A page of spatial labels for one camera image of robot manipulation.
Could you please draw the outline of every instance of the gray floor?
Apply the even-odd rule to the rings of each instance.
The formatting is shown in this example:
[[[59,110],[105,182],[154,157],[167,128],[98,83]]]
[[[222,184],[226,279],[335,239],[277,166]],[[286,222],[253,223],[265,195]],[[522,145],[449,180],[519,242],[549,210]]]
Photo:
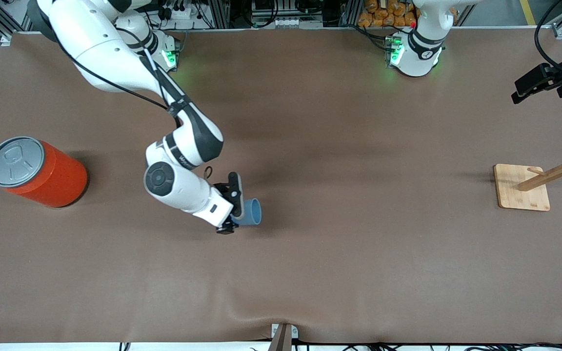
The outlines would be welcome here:
[[[554,0],[524,0],[530,5],[535,21],[538,21]],[[549,18],[562,13],[562,3]],[[520,0],[485,0],[480,2],[464,23],[465,26],[526,26],[526,18]]]

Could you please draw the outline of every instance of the black circular joint cap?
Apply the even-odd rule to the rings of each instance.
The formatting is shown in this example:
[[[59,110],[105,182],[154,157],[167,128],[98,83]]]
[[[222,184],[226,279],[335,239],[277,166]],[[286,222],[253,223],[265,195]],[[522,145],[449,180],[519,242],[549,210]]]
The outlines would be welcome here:
[[[166,162],[152,164],[144,174],[144,184],[151,193],[157,196],[166,196],[172,191],[175,182],[175,173]]]

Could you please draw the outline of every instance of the wooden post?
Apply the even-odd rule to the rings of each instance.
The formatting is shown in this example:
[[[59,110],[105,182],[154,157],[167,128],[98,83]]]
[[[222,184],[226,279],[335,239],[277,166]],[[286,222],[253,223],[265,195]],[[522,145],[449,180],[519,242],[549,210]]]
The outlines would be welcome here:
[[[529,180],[525,180],[524,182],[519,183],[517,189],[519,191],[529,191],[562,177],[562,164],[554,167],[553,169],[550,169],[549,171],[546,171],[545,173],[546,176],[538,175],[537,177],[533,177]]]

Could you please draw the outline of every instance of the silver can lid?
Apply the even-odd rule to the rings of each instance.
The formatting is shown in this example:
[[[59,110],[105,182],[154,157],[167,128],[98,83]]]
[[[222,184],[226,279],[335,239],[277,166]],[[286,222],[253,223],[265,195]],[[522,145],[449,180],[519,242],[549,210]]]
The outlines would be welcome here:
[[[32,137],[9,138],[0,144],[0,187],[18,187],[42,168],[45,150]]]

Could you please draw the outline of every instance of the wooden base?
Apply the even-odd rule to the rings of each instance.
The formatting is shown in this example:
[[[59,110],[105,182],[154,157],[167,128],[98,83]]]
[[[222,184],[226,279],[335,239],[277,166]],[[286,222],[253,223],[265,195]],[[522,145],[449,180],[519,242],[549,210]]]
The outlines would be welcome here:
[[[519,191],[517,189],[519,183],[537,175],[527,171],[528,167],[530,166],[513,164],[497,164],[493,166],[493,173],[496,176],[498,205],[503,209],[550,211],[548,191],[545,185],[530,191]]]

